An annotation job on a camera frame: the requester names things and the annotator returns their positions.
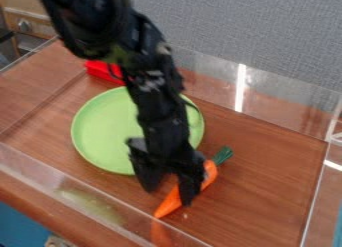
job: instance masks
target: green plate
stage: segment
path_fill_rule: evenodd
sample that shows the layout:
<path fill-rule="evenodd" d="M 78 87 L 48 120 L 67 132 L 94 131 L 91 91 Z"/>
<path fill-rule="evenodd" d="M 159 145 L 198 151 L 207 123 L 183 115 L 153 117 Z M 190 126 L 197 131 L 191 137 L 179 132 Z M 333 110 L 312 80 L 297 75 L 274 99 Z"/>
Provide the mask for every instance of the green plate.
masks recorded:
<path fill-rule="evenodd" d="M 102 169 L 126 175 L 134 175 L 126 140 L 143 136 L 137 114 L 126 87 L 115 88 L 86 103 L 71 127 L 72 142 L 84 159 Z M 190 106 L 187 114 L 190 143 L 197 148 L 203 137 L 205 121 L 199 111 Z"/>

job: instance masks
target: red box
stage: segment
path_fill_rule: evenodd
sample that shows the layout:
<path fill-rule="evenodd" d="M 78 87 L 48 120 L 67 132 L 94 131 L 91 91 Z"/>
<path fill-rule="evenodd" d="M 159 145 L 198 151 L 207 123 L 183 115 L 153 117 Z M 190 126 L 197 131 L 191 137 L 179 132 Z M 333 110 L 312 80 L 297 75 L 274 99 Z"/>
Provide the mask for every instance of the red box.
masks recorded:
<path fill-rule="evenodd" d="M 87 73 L 95 77 L 103 78 L 107 81 L 111 81 L 119 85 L 125 85 L 123 80 L 121 80 L 123 78 L 123 74 L 122 74 L 122 70 L 121 67 L 117 64 L 111 64 L 111 68 L 113 68 L 113 72 L 114 75 L 119 78 L 114 78 L 110 75 L 109 72 L 109 67 L 107 67 L 107 63 L 102 62 L 102 61 L 87 61 L 84 64 L 86 68 L 87 68 Z"/>

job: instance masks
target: carrot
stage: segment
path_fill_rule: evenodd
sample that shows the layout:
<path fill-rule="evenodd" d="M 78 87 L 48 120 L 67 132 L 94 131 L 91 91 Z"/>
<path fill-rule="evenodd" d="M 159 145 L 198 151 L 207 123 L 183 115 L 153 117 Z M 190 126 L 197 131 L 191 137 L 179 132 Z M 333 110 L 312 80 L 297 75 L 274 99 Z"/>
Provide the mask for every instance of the carrot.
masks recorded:
<path fill-rule="evenodd" d="M 201 190 L 203 191 L 209 185 L 213 184 L 218 177 L 218 165 L 221 165 L 230 157 L 233 156 L 233 151 L 229 147 L 223 147 L 218 154 L 214 156 L 213 160 L 207 160 L 205 162 L 205 170 L 206 170 L 206 179 L 202 183 Z M 159 205 L 154 217 L 162 218 L 173 211 L 175 211 L 182 206 L 179 188 L 175 186 L 169 193 L 165 201 Z"/>

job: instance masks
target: wooden table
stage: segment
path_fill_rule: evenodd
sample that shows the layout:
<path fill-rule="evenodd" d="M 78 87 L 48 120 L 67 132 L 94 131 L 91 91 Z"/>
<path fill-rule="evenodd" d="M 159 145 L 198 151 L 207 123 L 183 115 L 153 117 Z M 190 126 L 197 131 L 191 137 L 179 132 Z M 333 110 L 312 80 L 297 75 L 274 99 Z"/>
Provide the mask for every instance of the wooden table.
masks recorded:
<path fill-rule="evenodd" d="M 163 220 L 213 246 L 298 246 L 326 143 L 227 109 L 234 85 L 222 88 L 226 83 L 221 80 L 186 70 L 183 74 L 187 94 L 206 121 L 199 150 L 211 157 L 229 145 L 234 157 L 221 166 L 215 184 L 191 208 L 178 210 Z M 173 177 L 157 193 L 147 194 L 134 177 L 90 165 L 71 142 L 70 126 L 78 109 L 113 87 L 113 83 L 90 77 L 83 61 L 54 43 L 0 78 L 2 143 L 153 214 Z M 253 91 L 246 95 L 254 100 L 247 107 L 255 100 L 266 104 L 272 99 Z M 297 115 L 313 113 L 312 108 L 290 105 Z M 281 113 L 274 109 L 265 106 L 261 112 Z M 36 175 L 44 179 L 40 171 Z M 2 171 L 0 200 L 79 246 L 135 246 Z"/>

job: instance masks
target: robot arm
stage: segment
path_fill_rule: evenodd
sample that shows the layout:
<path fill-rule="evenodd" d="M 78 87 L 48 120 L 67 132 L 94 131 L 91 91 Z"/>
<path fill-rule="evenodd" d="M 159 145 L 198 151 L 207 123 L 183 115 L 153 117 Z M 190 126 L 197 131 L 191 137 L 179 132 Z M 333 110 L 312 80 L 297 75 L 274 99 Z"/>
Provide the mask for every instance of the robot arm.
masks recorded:
<path fill-rule="evenodd" d="M 138 107 L 145 138 L 130 138 L 130 160 L 147 191 L 166 173 L 179 178 L 183 205 L 201 192 L 203 155 L 189 143 L 183 78 L 171 49 L 151 20 L 130 0 L 42 0 L 60 38 L 80 58 L 117 63 Z"/>

